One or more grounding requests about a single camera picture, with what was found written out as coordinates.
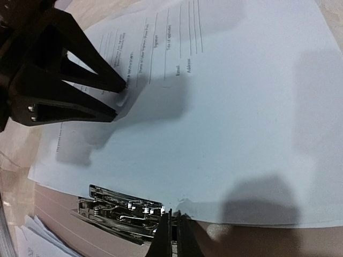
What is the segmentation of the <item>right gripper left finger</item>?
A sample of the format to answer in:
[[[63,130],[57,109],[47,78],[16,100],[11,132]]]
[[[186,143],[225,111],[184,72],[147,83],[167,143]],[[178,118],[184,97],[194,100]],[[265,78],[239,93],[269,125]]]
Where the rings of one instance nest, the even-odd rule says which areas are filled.
[[[146,257],[172,256],[172,210],[162,215]]]

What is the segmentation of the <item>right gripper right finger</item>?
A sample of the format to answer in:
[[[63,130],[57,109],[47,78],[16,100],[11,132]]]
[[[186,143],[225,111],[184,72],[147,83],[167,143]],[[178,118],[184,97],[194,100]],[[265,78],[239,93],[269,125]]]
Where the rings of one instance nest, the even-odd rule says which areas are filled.
[[[188,222],[188,216],[177,213],[177,256],[201,257],[204,256]]]

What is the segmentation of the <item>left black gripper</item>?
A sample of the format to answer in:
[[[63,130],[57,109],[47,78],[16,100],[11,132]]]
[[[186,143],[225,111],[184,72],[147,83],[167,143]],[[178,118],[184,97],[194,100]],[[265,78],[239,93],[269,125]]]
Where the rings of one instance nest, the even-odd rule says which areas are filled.
[[[38,126],[112,122],[117,116],[113,108],[68,84],[113,93],[125,89],[125,81],[72,15],[54,8],[55,3],[1,1],[1,131],[9,117],[25,126]],[[27,63],[17,72],[28,49],[28,35],[32,41]]]

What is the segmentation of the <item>transparent plastic folder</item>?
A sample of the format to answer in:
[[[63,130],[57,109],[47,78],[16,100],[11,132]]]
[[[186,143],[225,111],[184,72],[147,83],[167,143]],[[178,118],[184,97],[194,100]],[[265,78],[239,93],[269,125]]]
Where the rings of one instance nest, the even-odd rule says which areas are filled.
[[[8,235],[16,237],[25,216],[37,215],[70,247],[85,256],[144,256],[138,246],[109,235],[70,214],[76,197],[28,179],[40,129],[9,122],[1,133],[1,204]],[[268,229],[191,222],[205,256],[342,256],[342,228]]]

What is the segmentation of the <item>sparse printed paper sheet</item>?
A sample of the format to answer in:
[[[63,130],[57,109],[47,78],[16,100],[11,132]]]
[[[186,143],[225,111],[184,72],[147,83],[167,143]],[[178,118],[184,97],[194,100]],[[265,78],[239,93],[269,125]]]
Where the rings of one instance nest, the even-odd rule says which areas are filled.
[[[147,1],[86,35],[112,123],[46,125],[29,178],[210,223],[342,225],[342,53],[315,1]]]

